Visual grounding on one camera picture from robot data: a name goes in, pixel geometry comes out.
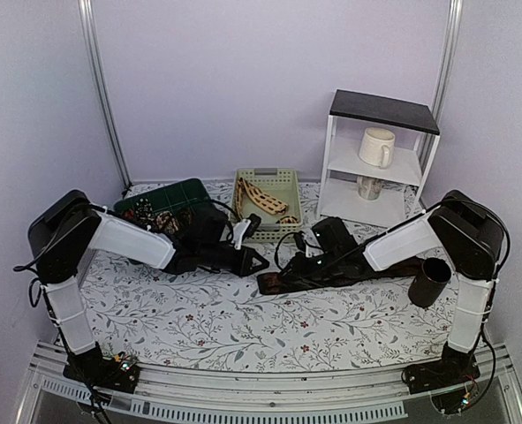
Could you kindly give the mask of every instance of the green basket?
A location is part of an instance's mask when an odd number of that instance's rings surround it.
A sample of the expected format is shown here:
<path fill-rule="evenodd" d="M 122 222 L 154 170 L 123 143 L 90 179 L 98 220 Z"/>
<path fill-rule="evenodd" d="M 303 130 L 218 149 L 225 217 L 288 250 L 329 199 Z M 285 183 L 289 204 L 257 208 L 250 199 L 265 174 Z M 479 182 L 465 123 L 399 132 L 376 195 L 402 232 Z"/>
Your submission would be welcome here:
<path fill-rule="evenodd" d="M 280 238 L 291 231 L 300 231 L 303 223 L 302 206 L 299 201 L 298 175 L 295 170 L 262 168 L 254 170 L 238 170 L 235 176 L 233 188 L 233 200 L 231 205 L 235 208 L 235 189 L 239 178 L 244 178 L 248 182 L 259 187 L 263 192 L 275 196 L 281 201 L 288 203 L 288 210 L 282 216 L 271 215 L 256 206 L 249 197 L 243 195 L 243 217 L 256 214 L 261 217 L 261 226 L 251 238 L 246 241 L 256 243 L 275 243 Z M 298 223 L 276 223 L 283 216 L 294 216 Z M 292 242 L 289 237 L 284 242 Z"/>
<path fill-rule="evenodd" d="M 211 203 L 202 203 L 203 201 L 209 200 L 206 187 L 204 187 L 199 179 L 190 178 L 185 181 L 180 181 L 179 183 L 167 185 L 118 201 L 113 205 L 113 210 L 119 214 L 123 214 L 126 210 L 135 209 L 135 203 L 137 203 L 139 199 L 147 199 L 150 202 L 154 216 L 166 210 L 172 214 L 176 214 L 180 209 L 188 206 L 190 206 L 194 213 L 198 209 L 214 208 L 214 205 Z"/>

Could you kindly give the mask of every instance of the robotic arm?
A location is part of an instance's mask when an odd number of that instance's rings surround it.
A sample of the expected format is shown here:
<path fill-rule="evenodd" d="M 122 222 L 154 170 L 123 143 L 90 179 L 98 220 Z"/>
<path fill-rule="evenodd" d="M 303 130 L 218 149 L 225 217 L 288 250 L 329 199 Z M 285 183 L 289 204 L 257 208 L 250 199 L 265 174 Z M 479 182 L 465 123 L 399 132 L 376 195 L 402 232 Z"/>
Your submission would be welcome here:
<path fill-rule="evenodd" d="M 415 255 L 443 248 L 459 285 L 449 339 L 440 360 L 405 370 L 411 393 L 435 390 L 465 382 L 468 375 L 480 375 L 473 352 L 490 312 L 505 232 L 496 215 L 458 191 L 449 192 L 422 215 L 361 245 L 340 219 L 327 218 L 313 227 L 323 253 L 312 256 L 296 238 L 303 252 L 280 273 L 258 276 L 260 292 L 277 294 L 385 276 L 415 276 L 421 272 L 423 261 Z"/>
<path fill-rule="evenodd" d="M 68 353 L 65 376 L 86 382 L 88 387 L 131 393 L 139 376 L 131 359 L 117 356 L 106 360 L 95 342 L 76 278 L 87 249 L 120 254 L 171 274 L 208 266 L 249 276 L 269 265 L 254 249 L 241 245 L 244 237 L 254 233 L 260 218 L 251 216 L 237 223 L 233 240 L 221 241 L 227 216 L 210 204 L 196 210 L 190 224 L 167 236 L 91 205 L 83 192 L 74 190 L 31 224 L 28 238 L 34 259 L 14 270 L 32 270 L 41 282 L 49 317 Z"/>

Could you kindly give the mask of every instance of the black cup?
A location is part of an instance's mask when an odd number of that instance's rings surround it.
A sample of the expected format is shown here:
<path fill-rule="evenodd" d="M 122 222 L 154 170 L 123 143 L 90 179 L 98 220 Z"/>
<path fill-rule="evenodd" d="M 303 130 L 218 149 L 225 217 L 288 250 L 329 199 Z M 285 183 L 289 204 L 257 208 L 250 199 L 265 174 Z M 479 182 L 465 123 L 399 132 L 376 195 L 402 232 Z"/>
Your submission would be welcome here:
<path fill-rule="evenodd" d="M 451 268 L 442 259 L 427 258 L 414 278 L 408 297 L 416 307 L 431 307 L 451 280 Z"/>

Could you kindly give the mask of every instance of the shelf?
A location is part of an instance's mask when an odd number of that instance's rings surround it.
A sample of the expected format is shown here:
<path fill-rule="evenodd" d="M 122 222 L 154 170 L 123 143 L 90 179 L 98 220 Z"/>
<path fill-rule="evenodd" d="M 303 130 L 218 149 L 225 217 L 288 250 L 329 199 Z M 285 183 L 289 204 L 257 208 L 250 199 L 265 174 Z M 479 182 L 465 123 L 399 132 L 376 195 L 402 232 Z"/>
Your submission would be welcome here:
<path fill-rule="evenodd" d="M 329 114 L 439 135 L 428 106 L 379 95 L 337 90 Z"/>
<path fill-rule="evenodd" d="M 394 148 L 392 163 L 386 169 L 369 165 L 359 158 L 360 140 L 334 137 L 329 153 L 328 170 L 338 170 L 348 174 L 385 179 L 410 186 L 418 186 L 421 168 L 418 155 L 407 148 Z"/>
<path fill-rule="evenodd" d="M 322 215 L 349 221 L 391 227 L 405 220 L 404 193 L 382 189 L 375 201 L 359 196 L 357 184 L 329 178 L 323 187 Z"/>

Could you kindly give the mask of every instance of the dark green tray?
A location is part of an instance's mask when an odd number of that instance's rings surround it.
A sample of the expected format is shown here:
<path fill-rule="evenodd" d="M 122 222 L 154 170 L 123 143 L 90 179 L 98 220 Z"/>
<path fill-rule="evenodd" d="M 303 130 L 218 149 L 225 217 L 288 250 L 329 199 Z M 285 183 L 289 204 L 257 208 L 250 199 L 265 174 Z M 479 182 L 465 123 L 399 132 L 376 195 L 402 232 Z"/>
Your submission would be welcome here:
<path fill-rule="evenodd" d="M 185 181 L 180 181 L 179 183 L 167 185 L 118 201 L 113 205 L 113 210 L 122 214 L 126 210 L 134 209 L 135 203 L 139 199 L 147 199 L 150 201 L 155 216 L 165 210 L 175 214 L 180 209 L 193 203 L 197 203 L 195 206 L 191 206 L 194 212 L 196 212 L 196 208 L 213 208 L 211 203 L 203 203 L 203 201 L 209 200 L 206 187 L 204 187 L 199 179 L 190 178 Z"/>

